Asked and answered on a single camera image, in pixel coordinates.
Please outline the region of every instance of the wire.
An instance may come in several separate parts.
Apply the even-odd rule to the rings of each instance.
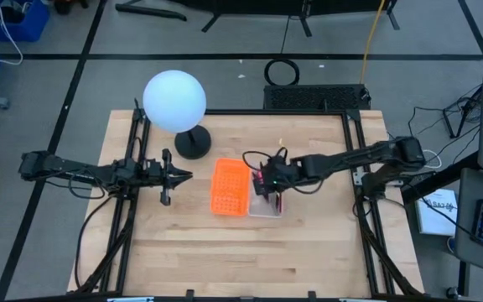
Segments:
[[[366,47],[365,47],[365,54],[362,57],[361,79],[359,80],[360,84],[365,83],[366,63],[368,58],[368,52],[370,51],[370,43],[372,42],[372,37],[374,36],[374,32],[376,31],[377,21],[379,20],[379,17],[382,15],[382,10],[383,10],[383,6],[385,5],[385,1],[386,0],[382,0],[382,2],[379,4],[376,18],[374,19],[374,23],[372,24],[372,28],[370,29],[370,34],[368,35],[368,40],[366,42]]]
[[[458,159],[458,157],[469,147],[469,145],[475,140],[476,138],[476,135],[478,135],[478,133],[480,132],[480,129],[478,129],[475,133],[475,135],[473,135],[473,138],[470,139],[470,141],[465,145],[465,148],[463,148],[459,153],[458,155],[456,155],[456,157],[454,157],[454,160],[452,161],[452,164],[454,164],[456,162],[456,159]]]
[[[477,85],[477,86],[474,86],[473,88],[471,88],[469,91],[467,91],[466,93],[464,93],[463,95],[461,95],[457,101],[453,102],[450,106],[446,107],[446,109],[438,109],[438,108],[423,108],[423,107],[418,107],[419,109],[425,109],[425,110],[429,110],[429,111],[441,111],[443,112],[444,110],[447,111],[447,112],[450,112],[450,114],[448,115],[451,116],[457,112],[461,112],[461,107],[458,106],[458,110],[454,110],[454,111],[450,111],[449,109],[451,107],[454,107],[454,106],[457,106],[459,105],[464,96],[470,94],[474,89],[477,89],[478,87],[480,87],[481,84]],[[413,109],[413,116],[411,117],[411,119],[409,120],[409,122],[411,122],[413,120],[413,118],[415,117],[415,109]],[[434,123],[432,123],[431,125],[427,126],[426,128],[422,129],[421,131],[419,131],[417,134],[415,134],[414,136],[417,137],[418,135],[420,135],[421,133],[423,133],[424,131],[430,129],[430,128],[433,128],[435,125],[437,125],[438,122],[441,122],[444,120],[444,117],[441,117],[440,119],[438,119],[437,121],[435,121]]]
[[[456,221],[452,220],[452,218],[448,217],[446,214],[444,214],[442,211],[439,211],[437,210],[436,208],[434,208],[432,205],[429,204],[429,202],[426,201],[426,199],[421,196],[420,192],[418,192],[417,188],[415,188],[414,185],[410,185],[408,184],[411,189],[413,189],[416,193],[417,193],[417,196],[420,200],[423,201],[424,204],[426,204],[426,206],[432,210],[432,211],[436,211],[438,214],[440,214],[441,216],[443,216],[446,220],[450,221],[450,223],[452,223],[453,225],[455,225],[456,227],[458,227],[461,231],[465,232],[467,235],[469,236],[472,236],[471,233],[465,229],[464,227],[460,226]]]
[[[53,185],[53,186],[56,186],[58,188],[69,189],[68,185],[59,185],[59,184],[56,184],[56,183],[51,182],[49,180],[46,180],[46,184]],[[92,190],[91,188],[86,188],[86,187],[73,187],[73,189],[74,190]]]
[[[7,60],[0,60],[1,63],[9,64],[9,65],[21,65],[23,62],[23,54],[20,51],[20,48],[16,45],[16,42],[14,42],[13,38],[11,37],[10,33],[8,32],[7,25],[5,24],[5,20],[3,19],[3,11],[1,9],[1,4],[0,4],[0,19],[1,19],[1,30],[5,34],[5,36],[10,40],[10,42],[13,44],[14,48],[16,51],[18,51],[20,55],[20,60],[18,62],[11,62]]]
[[[89,216],[85,219],[85,221],[83,222],[83,225],[81,226],[80,235],[77,238],[77,249],[75,250],[75,262],[74,262],[74,281],[75,281],[75,286],[77,286],[77,288],[81,287],[80,278],[78,276],[78,266],[80,261],[81,239],[83,238],[83,233],[85,232],[85,228],[89,223],[89,220],[92,218],[92,216],[95,215],[112,198],[113,196],[107,197],[106,200],[104,200],[99,206],[97,206],[94,210],[92,210],[91,214],[89,214]]]
[[[413,107],[413,115],[411,116],[411,118],[409,118],[409,121],[408,121],[409,134],[411,134],[411,136],[414,136],[413,130],[411,129],[411,122],[413,121],[413,119],[417,115],[417,109],[418,110],[424,110],[424,111],[436,111],[436,112],[442,112],[443,111],[443,109],[438,109],[438,108],[426,108],[426,107],[418,107],[418,106]]]
[[[435,153],[434,151],[432,150],[429,150],[429,149],[426,149],[426,150],[423,150],[423,153],[424,152],[428,152],[428,153],[431,153],[434,155],[434,157],[432,157],[432,159],[438,159],[439,160],[439,164],[436,165],[436,166],[430,166],[430,165],[424,165],[425,168],[430,168],[430,169],[439,169],[441,168],[441,166],[443,165],[443,160],[441,160],[441,158],[439,157],[439,155],[437,153]]]
[[[441,149],[441,151],[439,151],[439,152],[437,153],[437,156],[440,156],[440,155],[443,153],[443,151],[444,151],[444,150],[445,150],[445,149],[446,149],[448,146],[450,146],[451,144],[453,144],[453,143],[455,143],[455,142],[459,141],[459,140],[460,140],[460,139],[462,139],[462,138],[463,138],[465,135],[467,135],[467,134],[469,134],[469,133],[473,132],[473,130],[477,129],[479,126],[480,126],[480,125],[477,125],[477,126],[473,127],[471,130],[467,131],[466,133],[463,133],[463,134],[462,134],[462,135],[461,135],[459,138],[457,138],[457,139],[455,139],[455,140],[451,141],[450,143],[447,143],[447,144],[446,144],[446,145],[445,145],[445,146],[444,146],[444,147]]]
[[[351,212],[353,213],[353,216],[359,218],[359,215],[357,215],[357,212],[356,212],[356,206],[357,206],[357,201],[353,203],[353,206],[351,207]],[[371,212],[372,212],[372,208],[368,209],[368,211],[365,213],[363,217],[367,217],[368,214],[370,214]]]
[[[104,190],[104,187],[101,185],[101,181],[87,168],[80,170],[80,172],[78,172],[78,173],[85,173],[85,172],[87,172],[92,177],[92,179],[96,183],[96,186],[98,188],[100,188],[101,195],[99,195],[99,196],[90,196],[90,195],[87,196],[87,195],[79,195],[79,194],[75,193],[74,187],[72,186],[72,181],[74,180],[74,178],[77,174],[73,174],[68,179],[68,189],[69,189],[70,193],[74,197],[81,198],[81,199],[87,199],[87,200],[100,200],[100,199],[104,198],[106,196],[106,191]]]
[[[296,185],[292,184],[285,176],[284,176],[284,180],[286,180],[286,183],[293,189],[295,190],[296,192],[298,193],[301,193],[301,194],[305,194],[305,195],[311,195],[311,194],[314,194],[316,192],[319,191],[319,189],[322,188],[322,185],[324,185],[324,180],[323,179],[320,179],[319,180],[319,183],[318,183],[318,186],[316,187],[316,189],[314,190],[311,190],[311,191],[305,191],[305,190],[301,190],[299,189]]]
[[[34,180],[45,180],[45,179],[48,179],[50,177],[54,177],[54,176],[61,175],[61,174],[64,174],[64,173],[76,172],[76,171],[79,171],[79,170],[78,169],[70,169],[70,170],[64,170],[64,171],[56,171],[53,174],[35,177]]]
[[[253,170],[257,171],[257,172],[260,172],[261,170],[260,170],[260,169],[258,169],[258,168],[255,168],[255,167],[251,166],[251,165],[250,165],[250,164],[247,162],[247,160],[246,160],[246,158],[245,158],[245,157],[246,157],[246,155],[248,155],[248,154],[258,154],[258,155],[266,156],[268,159],[270,159],[270,158],[272,157],[271,155],[269,155],[269,154],[265,154],[264,152],[261,152],[261,151],[252,151],[252,150],[250,150],[250,151],[246,151],[246,152],[244,152],[243,154],[241,154],[241,159],[243,159],[243,162],[244,162],[244,163],[247,165],[247,167],[249,167],[249,168],[251,168],[251,169],[253,169]]]
[[[383,197],[383,198],[381,198],[380,200],[389,201],[389,202],[391,202],[391,203],[393,203],[393,204],[395,204],[395,205],[398,205],[398,206],[402,207],[404,210],[406,209],[406,206],[404,206],[404,205],[403,205],[403,203],[402,203],[402,202],[400,202],[400,201],[392,200],[392,199],[390,199],[390,198],[386,198],[386,197]]]
[[[288,20],[286,21],[286,29],[284,30],[284,37],[283,37],[283,46],[281,46],[281,54],[284,50],[284,44],[286,43],[286,34],[288,33],[288,25],[290,24],[290,16],[288,16]]]

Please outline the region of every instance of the wooden table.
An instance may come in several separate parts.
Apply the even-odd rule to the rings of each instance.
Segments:
[[[131,111],[112,112],[100,164],[124,157],[131,117]],[[387,140],[381,112],[361,112],[361,117],[366,144]],[[333,174],[315,195],[287,190],[281,219],[210,212],[210,178],[218,158],[240,159],[247,150],[274,154],[280,138],[290,157],[344,152],[340,117],[208,115],[200,124],[210,131],[212,148],[195,161],[177,155],[172,133],[151,128],[147,158],[160,159],[162,148],[169,148],[173,164],[194,177],[171,191],[169,207],[159,203],[159,188],[140,190],[124,294],[184,296],[194,289],[197,296],[306,297],[314,290],[322,298],[369,297],[359,224],[351,212],[349,171]],[[353,124],[351,131],[356,143]],[[388,189],[387,197],[402,200],[398,189]],[[99,203],[90,201],[87,213]],[[82,280],[106,252],[114,205],[110,202],[96,213],[85,231]],[[422,291],[404,209],[385,201],[379,206],[390,257]],[[377,256],[374,264],[384,292]],[[69,289],[74,287],[72,279]]]

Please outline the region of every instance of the orange plastic container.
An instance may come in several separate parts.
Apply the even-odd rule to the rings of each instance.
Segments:
[[[211,181],[210,209],[214,214],[245,216],[249,209],[251,171],[240,159],[218,159]]]

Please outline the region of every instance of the lamp base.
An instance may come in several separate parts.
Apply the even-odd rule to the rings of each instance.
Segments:
[[[204,127],[197,125],[188,132],[176,134],[174,146],[181,157],[200,159],[210,151],[210,133]]]

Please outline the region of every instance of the gray carpet floor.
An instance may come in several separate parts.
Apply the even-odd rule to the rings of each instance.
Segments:
[[[20,154],[46,149],[61,105],[78,66],[99,0],[91,7],[75,5],[70,15],[52,12],[42,39],[19,43],[25,54],[75,55],[56,60],[28,58],[20,66],[0,68],[0,96],[11,102],[0,110],[0,277],[7,261],[33,184],[18,174]],[[311,17],[312,38],[304,36],[298,20],[278,16],[223,16],[207,34],[200,28],[210,14],[166,1],[147,1],[156,8],[174,9],[189,21],[119,13],[108,1],[101,16],[91,54],[232,54],[279,53],[362,54],[375,13]],[[483,1],[466,0],[483,36]],[[457,0],[401,0],[395,9],[401,30],[382,16],[371,52],[379,55],[482,55]],[[12,46],[0,43],[0,53]],[[202,83],[208,108],[261,108],[262,73],[267,60],[88,60],[74,95],[58,155],[95,163],[101,150],[109,112],[130,109],[147,81],[162,70],[184,70]],[[360,60],[296,60],[299,84],[357,83]],[[288,82],[292,71],[272,68],[277,82]],[[372,108],[382,110],[392,135],[408,134],[414,106],[443,108],[481,83],[483,60],[370,60],[366,86]],[[441,118],[440,112],[418,112],[412,122],[417,133]],[[459,115],[451,117],[457,125]],[[465,124],[465,131],[474,127]],[[451,164],[472,134],[448,147],[443,167]],[[449,142],[439,122],[418,136],[423,148],[438,152]],[[477,149],[474,141],[464,157]],[[457,190],[459,184],[450,189]],[[63,294],[67,288],[75,243],[86,211],[83,200],[66,190],[44,188],[39,208],[14,274],[8,299]],[[414,213],[411,233],[427,292],[444,296],[457,284],[459,261],[447,253],[443,237],[419,235]],[[483,270],[473,268],[470,296],[483,300]]]

